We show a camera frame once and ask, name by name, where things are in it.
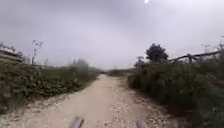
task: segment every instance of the vegetation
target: vegetation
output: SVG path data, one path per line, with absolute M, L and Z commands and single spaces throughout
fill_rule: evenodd
M 51 97 L 81 90 L 99 71 L 76 63 L 67 67 L 45 67 L 0 63 L 0 114 L 33 98 Z
M 165 49 L 153 44 L 149 62 L 128 77 L 129 87 L 162 104 L 189 127 L 224 126 L 224 53 L 195 62 L 170 62 Z

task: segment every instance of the shrub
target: shrub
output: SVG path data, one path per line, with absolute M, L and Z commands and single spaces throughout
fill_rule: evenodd
M 191 111 L 188 119 L 195 126 L 218 128 L 224 126 L 224 88 L 222 82 L 217 86 L 216 77 L 209 75 L 219 74 L 218 65 L 215 61 L 150 63 L 130 75 L 128 83 L 165 105 L 172 114 L 189 116 Z
M 30 98 L 78 91 L 98 74 L 89 68 L 43 69 L 10 63 L 0 63 L 0 69 L 0 114 L 23 105 Z

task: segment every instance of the tree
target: tree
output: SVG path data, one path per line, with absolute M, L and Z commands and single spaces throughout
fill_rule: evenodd
M 160 44 L 152 44 L 149 49 L 146 50 L 146 59 L 152 62 L 160 62 L 167 60 L 168 54 L 165 52 L 166 49 L 162 48 Z
M 40 48 L 43 44 L 43 42 L 39 42 L 36 40 L 33 40 L 32 44 L 34 45 L 34 50 L 33 50 L 33 56 L 32 56 L 32 65 L 35 64 L 35 58 L 37 56 L 37 48 Z
M 89 64 L 84 59 L 78 59 L 77 61 L 73 61 L 73 66 L 78 68 L 88 68 Z
M 138 61 L 135 63 L 134 67 L 140 68 L 140 69 L 143 68 L 146 65 L 146 63 L 142 60 L 142 59 L 144 59 L 144 57 L 138 56 L 137 59 L 138 59 Z

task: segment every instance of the haze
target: haze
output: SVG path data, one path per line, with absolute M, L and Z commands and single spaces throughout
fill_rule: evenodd
M 127 68 L 152 43 L 176 57 L 222 35 L 223 0 L 0 0 L 0 40 L 29 56 L 43 41 L 37 61 L 50 65 Z

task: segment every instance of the overcast sky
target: overcast sky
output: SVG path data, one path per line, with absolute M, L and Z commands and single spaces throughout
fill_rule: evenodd
M 52 65 L 131 67 L 152 43 L 176 57 L 222 35 L 223 0 L 0 0 L 0 40 L 30 56 L 43 41 L 37 60 Z

